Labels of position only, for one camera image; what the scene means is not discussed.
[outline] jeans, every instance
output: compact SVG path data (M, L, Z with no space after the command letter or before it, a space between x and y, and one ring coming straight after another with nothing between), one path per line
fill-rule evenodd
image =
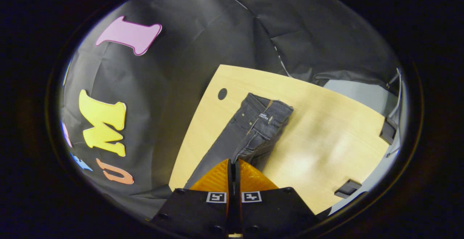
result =
M293 108L281 101L249 93L184 188L191 188L226 159L233 163L241 159L262 171L292 112Z

